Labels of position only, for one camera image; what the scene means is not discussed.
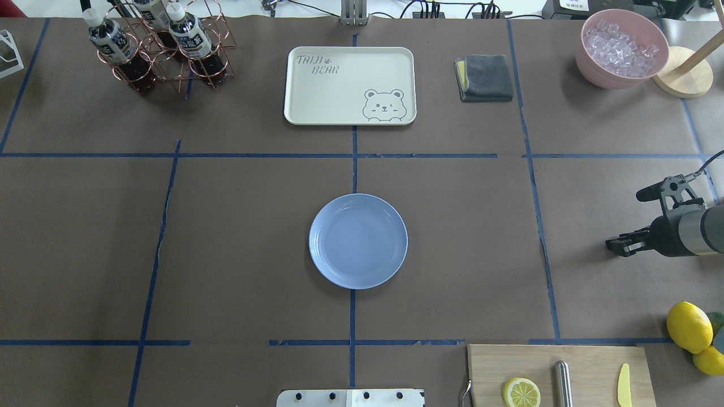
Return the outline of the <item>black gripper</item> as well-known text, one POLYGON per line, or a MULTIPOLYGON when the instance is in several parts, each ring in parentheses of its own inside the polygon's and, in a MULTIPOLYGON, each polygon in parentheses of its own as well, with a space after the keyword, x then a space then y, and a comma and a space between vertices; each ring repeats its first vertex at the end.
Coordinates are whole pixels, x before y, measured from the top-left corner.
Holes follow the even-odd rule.
POLYGON ((617 250, 619 257, 631 257, 651 248, 665 257, 703 255, 706 252, 706 243, 701 222, 706 212, 706 204, 689 184, 696 178, 696 175, 667 177, 637 191, 638 201, 659 200, 662 216, 656 218, 649 228, 605 240, 605 247, 608 250, 617 250))

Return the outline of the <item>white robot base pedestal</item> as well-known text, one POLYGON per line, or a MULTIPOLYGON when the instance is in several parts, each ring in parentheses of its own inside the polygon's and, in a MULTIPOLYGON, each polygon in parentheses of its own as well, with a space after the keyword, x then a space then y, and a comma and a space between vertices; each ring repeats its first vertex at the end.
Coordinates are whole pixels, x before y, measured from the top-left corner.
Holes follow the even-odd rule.
POLYGON ((288 389, 277 406, 425 406, 423 389, 288 389))

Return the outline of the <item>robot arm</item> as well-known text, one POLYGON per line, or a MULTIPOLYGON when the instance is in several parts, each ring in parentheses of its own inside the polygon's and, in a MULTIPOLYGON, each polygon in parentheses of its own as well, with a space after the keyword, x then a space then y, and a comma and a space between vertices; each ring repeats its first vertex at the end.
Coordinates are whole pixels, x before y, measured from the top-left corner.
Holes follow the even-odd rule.
POLYGON ((723 208, 708 207, 690 182, 700 175, 677 175, 637 191, 640 202, 657 200, 662 215, 649 226, 605 241, 619 257, 654 250, 665 257, 701 257, 723 253, 723 208))

